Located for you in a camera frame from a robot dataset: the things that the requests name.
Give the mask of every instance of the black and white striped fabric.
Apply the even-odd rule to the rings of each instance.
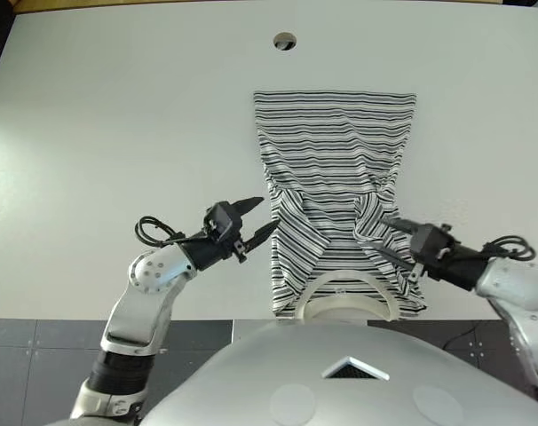
[[[369,243],[410,259],[408,239],[380,223],[397,217],[395,181],[411,130],[415,95],[276,91],[254,95],[257,134],[273,218],[273,311],[294,314],[305,287],[324,272],[363,271],[396,297],[401,317],[426,308],[408,272]],[[333,281],[314,297],[358,293],[383,302],[360,281]]]

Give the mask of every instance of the circular mark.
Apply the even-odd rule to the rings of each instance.
[[[448,392],[433,386],[417,386],[413,390],[417,409],[438,426],[458,426],[463,423],[463,408]]]
[[[271,396],[271,416],[281,426],[307,424],[316,411],[313,392],[302,384],[285,384]]]
[[[290,51],[297,45],[297,38],[291,33],[279,33],[273,39],[273,46],[280,51]]]

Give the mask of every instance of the gray floor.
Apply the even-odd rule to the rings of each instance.
[[[172,321],[150,377],[148,411],[214,353],[267,321]],[[538,399],[501,321],[369,321],[413,335]],[[0,319],[0,426],[41,426],[69,415],[98,353],[103,321]]]

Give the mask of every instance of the vent grille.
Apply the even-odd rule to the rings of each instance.
[[[344,357],[322,372],[322,378],[390,380],[390,375],[354,357]]]
[[[327,377],[327,379],[374,379],[374,380],[377,380],[377,377],[374,377],[373,375],[366,373],[365,371],[360,370],[359,368],[349,364],[347,366],[340,368],[334,374]]]

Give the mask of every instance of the cloth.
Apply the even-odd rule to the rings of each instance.
[[[408,237],[380,223],[398,217],[395,182],[411,130],[415,95],[354,91],[254,94],[256,126],[273,218],[273,312],[292,317],[295,303],[324,272],[372,274],[398,301],[401,317],[426,308],[409,272],[369,243],[411,260]],[[363,294],[360,281],[325,284],[313,297]]]

